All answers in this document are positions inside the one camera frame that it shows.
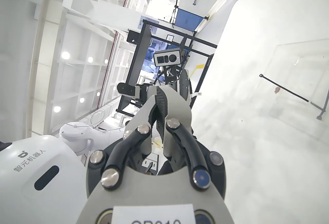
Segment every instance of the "white wall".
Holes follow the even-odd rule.
[[[214,18],[208,30],[219,22]],[[328,0],[239,0],[231,11],[192,126],[224,157],[226,204],[237,224],[328,222],[328,114],[323,123],[316,120],[313,106],[275,94],[275,85],[259,77],[323,104],[328,50],[310,41],[329,38],[328,27]],[[308,48],[277,48],[304,41]]]
[[[0,0],[0,141],[25,137],[36,5]]]

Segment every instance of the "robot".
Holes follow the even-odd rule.
[[[71,122],[59,138],[1,144],[1,223],[233,224],[224,160],[193,136],[189,84],[184,70],[166,85],[119,84],[141,104],[124,132]],[[167,159],[157,176],[141,171],[153,125]]]

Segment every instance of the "metal screw head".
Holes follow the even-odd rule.
[[[105,188],[115,186],[119,181],[119,172],[114,168],[105,170],[102,174],[101,184]]]
[[[180,122],[176,118],[171,118],[167,121],[167,125],[171,129],[177,129],[180,125]]]
[[[193,172],[193,182],[201,189],[207,189],[210,186],[210,175],[206,170],[199,169]]]
[[[212,164],[221,165],[223,163],[223,157],[216,151],[212,151],[209,154],[209,158]]]
[[[111,224],[112,223],[112,214],[113,214],[113,210],[109,209],[105,212],[103,212],[98,221],[97,224]]]
[[[137,131],[141,134],[147,134],[150,130],[150,127],[147,124],[139,125]]]
[[[104,158],[104,153],[102,151],[94,151],[91,155],[90,155],[90,163],[92,164],[98,164],[99,162],[101,162],[101,160]]]
[[[123,140],[125,140],[128,136],[130,136],[132,132],[133,132],[132,130],[126,130],[123,134]]]

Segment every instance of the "white robot body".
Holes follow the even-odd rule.
[[[77,221],[87,201],[86,169],[56,137],[16,141],[0,151],[1,223]]]

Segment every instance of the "ceiling light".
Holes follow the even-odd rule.
[[[54,112],[55,113],[58,113],[60,110],[61,110],[61,107],[60,106],[55,106],[54,107]]]
[[[61,56],[64,60],[67,60],[70,58],[70,54],[67,51],[63,52]]]

